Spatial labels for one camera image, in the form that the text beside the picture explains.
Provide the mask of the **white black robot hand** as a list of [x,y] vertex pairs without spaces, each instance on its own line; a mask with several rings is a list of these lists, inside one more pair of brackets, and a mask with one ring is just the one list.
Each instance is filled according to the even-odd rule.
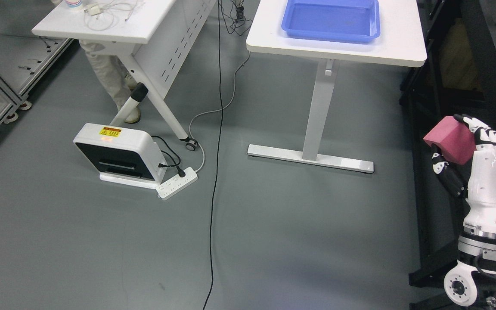
[[459,165],[447,161],[433,145],[432,170],[450,195],[465,198],[470,206],[463,227],[496,233],[496,130],[467,114],[453,117],[474,134],[476,150],[472,159]]

